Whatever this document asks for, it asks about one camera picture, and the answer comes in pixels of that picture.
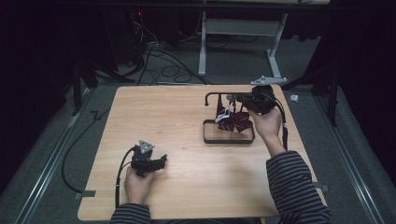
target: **striped sleeve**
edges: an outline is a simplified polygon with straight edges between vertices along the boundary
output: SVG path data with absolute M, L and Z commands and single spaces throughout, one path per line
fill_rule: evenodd
M 311 172 L 296 151 L 268 160 L 267 173 L 271 195 L 284 224 L 330 223 L 330 209 L 322 203 Z
M 122 204 L 114 212 L 110 223 L 149 224 L 151 223 L 149 207 L 137 203 Z

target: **gray floor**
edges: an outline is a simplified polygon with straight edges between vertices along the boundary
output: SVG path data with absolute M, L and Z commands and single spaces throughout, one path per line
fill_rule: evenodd
M 217 41 L 209 39 L 208 45 L 212 48 L 207 51 L 205 78 L 211 83 L 248 84 L 260 76 L 271 76 L 269 64 L 263 57 L 264 50 L 270 48 L 272 43 L 270 38 L 255 39 L 233 36 L 231 43 L 222 47 L 224 43 L 221 39 L 217 39 Z M 318 40 L 300 42 L 297 38 L 281 40 L 276 59 L 282 77 L 294 80 L 301 76 L 317 43 Z M 178 48 L 161 43 L 157 49 L 173 54 L 191 71 L 197 73 L 199 46 L 196 45 L 196 42 L 189 41 L 181 44 Z M 158 55 L 159 52 L 152 51 L 151 53 Z M 156 82 L 153 82 L 153 77 L 157 76 L 154 71 L 161 73 L 162 69 L 168 65 L 170 65 L 168 61 L 150 56 L 148 69 L 152 71 L 142 77 L 142 84 L 174 82 L 174 77 L 162 75 Z M 126 72 L 128 68 L 121 65 L 120 70 Z M 175 67 L 163 70 L 167 76 L 171 76 L 175 71 Z M 195 77 L 189 82 L 201 83 Z M 84 189 L 86 185 L 106 125 L 106 116 L 97 120 L 81 137 L 80 135 L 93 121 L 91 111 L 99 111 L 101 114 L 109 109 L 115 91 L 121 85 L 125 84 L 100 79 L 99 87 L 96 90 L 91 90 L 91 97 L 85 98 L 86 106 L 81 111 L 76 127 L 66 142 L 65 148 L 73 146 L 65 164 L 66 178 L 77 189 Z M 395 188 L 361 133 L 359 124 L 349 110 L 342 90 L 340 89 L 338 95 L 337 128 L 335 129 L 328 125 L 327 118 L 321 113 L 322 98 L 312 97 L 309 86 L 300 86 L 284 93 L 287 99 L 291 94 L 299 95 L 298 103 L 289 100 L 290 110 L 318 180 L 329 188 L 324 196 L 332 210 L 332 223 L 375 223 L 367 215 L 368 210 L 361 202 L 364 199 L 359 197 L 357 187 L 351 181 L 351 175 L 343 163 L 342 154 L 340 154 L 339 144 L 334 139 L 334 132 L 339 132 L 342 136 L 347 152 L 355 162 L 366 188 L 371 193 L 376 209 L 383 219 L 383 222 L 377 223 L 394 223 L 396 220 Z M 48 123 L 30 155 L 1 196 L 0 223 L 14 223 L 17 220 L 34 190 L 37 180 L 57 148 L 64 130 L 73 118 L 71 116 L 74 110 L 72 94 L 68 94 L 67 97 L 69 99 L 67 104 Z M 35 197 L 34 206 L 26 204 L 32 213 L 29 213 L 30 216 L 22 216 L 25 217 L 25 223 L 82 223 L 77 217 L 80 200 L 75 199 L 76 193 L 63 182 L 61 164 L 55 163 L 54 168 L 55 172 L 48 176 L 49 184 L 40 191 L 42 194 Z M 277 223 L 277 218 L 267 218 L 267 222 Z

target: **wooden table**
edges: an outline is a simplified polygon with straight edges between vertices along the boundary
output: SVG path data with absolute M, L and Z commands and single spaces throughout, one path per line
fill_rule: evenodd
M 278 86 L 273 88 L 285 107 L 289 149 L 298 151 L 311 167 L 284 95 Z M 86 187 L 96 193 L 82 199 L 78 217 L 111 218 L 120 162 L 140 139 L 155 145 L 152 159 L 168 155 L 146 200 L 153 219 L 277 216 L 265 167 L 270 155 L 260 137 L 256 134 L 251 145 L 205 144 L 203 139 L 203 121 L 214 119 L 218 100 L 209 96 L 205 106 L 205 95 L 251 89 L 249 85 L 120 87 Z M 121 185 L 120 203 L 125 202 Z

